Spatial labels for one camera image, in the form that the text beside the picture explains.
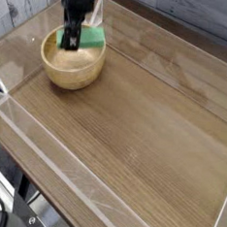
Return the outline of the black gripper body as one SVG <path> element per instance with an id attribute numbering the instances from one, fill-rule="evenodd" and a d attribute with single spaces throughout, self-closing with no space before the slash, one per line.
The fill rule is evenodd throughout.
<path id="1" fill-rule="evenodd" d="M 61 0 L 64 23 L 81 25 L 85 16 L 93 11 L 95 0 Z"/>

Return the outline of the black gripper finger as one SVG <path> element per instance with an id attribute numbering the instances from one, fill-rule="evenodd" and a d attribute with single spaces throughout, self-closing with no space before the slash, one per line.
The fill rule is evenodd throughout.
<path id="1" fill-rule="evenodd" d="M 61 47 L 66 50 L 77 50 L 80 47 L 81 26 L 73 23 L 66 23 L 61 39 Z"/>

